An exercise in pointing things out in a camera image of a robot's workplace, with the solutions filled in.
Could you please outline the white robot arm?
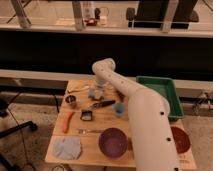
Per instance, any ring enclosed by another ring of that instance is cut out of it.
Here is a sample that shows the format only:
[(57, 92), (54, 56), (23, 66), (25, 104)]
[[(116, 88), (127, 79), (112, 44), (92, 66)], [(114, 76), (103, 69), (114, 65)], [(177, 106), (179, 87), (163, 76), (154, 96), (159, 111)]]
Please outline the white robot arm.
[(137, 171), (182, 171), (169, 124), (170, 106), (157, 91), (115, 72), (107, 58), (95, 62), (96, 82), (109, 82), (129, 98), (128, 117)]

